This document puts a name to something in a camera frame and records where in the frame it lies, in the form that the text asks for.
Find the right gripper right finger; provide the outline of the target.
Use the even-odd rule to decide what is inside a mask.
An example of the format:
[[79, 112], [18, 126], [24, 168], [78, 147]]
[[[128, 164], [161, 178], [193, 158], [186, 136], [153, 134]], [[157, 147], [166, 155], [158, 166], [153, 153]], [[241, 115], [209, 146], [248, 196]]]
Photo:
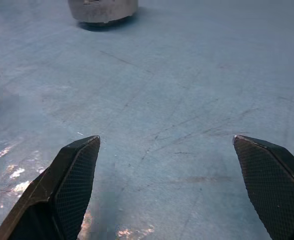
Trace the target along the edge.
[[294, 156], [284, 147], [233, 138], [248, 197], [272, 240], [294, 240]]

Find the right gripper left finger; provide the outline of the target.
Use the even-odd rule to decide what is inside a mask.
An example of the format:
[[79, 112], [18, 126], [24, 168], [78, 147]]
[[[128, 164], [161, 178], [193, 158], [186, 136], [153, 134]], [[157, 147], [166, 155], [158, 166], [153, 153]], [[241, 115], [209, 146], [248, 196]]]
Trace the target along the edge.
[[88, 207], [100, 137], [64, 146], [0, 225], [0, 240], [77, 240]]

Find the silver motor stator housing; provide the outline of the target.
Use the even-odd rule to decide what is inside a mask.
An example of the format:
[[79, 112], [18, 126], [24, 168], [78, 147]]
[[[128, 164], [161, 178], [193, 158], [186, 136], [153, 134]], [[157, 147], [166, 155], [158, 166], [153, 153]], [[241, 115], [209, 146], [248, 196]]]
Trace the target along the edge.
[[72, 17], [80, 23], [106, 25], [133, 16], [138, 0], [67, 0]]

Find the blue plastic table cover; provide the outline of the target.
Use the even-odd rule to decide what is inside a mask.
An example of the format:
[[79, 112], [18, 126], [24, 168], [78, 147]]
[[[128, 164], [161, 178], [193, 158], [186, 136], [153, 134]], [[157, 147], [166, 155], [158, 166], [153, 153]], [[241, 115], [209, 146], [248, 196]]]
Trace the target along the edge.
[[0, 0], [0, 225], [98, 135], [81, 240], [271, 240], [238, 134], [294, 155], [294, 0], [139, 0], [106, 28], [67, 0]]

